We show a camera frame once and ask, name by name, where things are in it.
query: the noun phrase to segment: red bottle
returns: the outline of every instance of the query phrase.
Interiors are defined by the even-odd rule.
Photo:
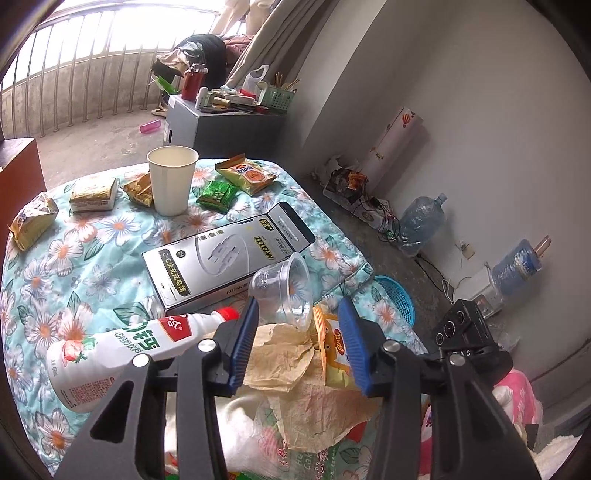
[[[191,65],[191,68],[184,73],[183,91],[181,92],[183,100],[194,102],[197,99],[205,75],[207,75],[207,67],[203,63]]]

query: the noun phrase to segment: plastic cup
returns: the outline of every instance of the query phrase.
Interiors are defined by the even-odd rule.
[[[254,274],[248,294],[259,304],[259,324],[289,323],[307,330],[312,318],[312,285],[304,258],[294,253]]]

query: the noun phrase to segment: gray box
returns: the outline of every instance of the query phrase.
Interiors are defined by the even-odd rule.
[[[248,158],[273,160],[285,115],[272,113],[204,113],[195,102],[171,95],[164,145],[193,148],[199,158],[231,158],[244,153]]]
[[[263,215],[154,248],[143,257],[164,313],[177,315],[247,289],[262,267],[302,252],[315,240],[294,209],[279,202]]]

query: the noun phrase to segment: pink bag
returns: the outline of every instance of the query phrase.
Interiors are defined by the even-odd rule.
[[[511,370],[503,380],[497,383],[492,393],[513,424],[526,425],[542,422],[542,404],[536,399],[527,377],[519,370]],[[429,406],[421,428],[419,475],[431,473],[433,448],[431,425],[431,407]]]

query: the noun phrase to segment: paper cup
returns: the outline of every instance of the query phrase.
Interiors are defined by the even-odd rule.
[[[178,145],[167,145],[148,153],[154,206],[160,215],[180,215],[187,209],[198,159],[195,150]]]

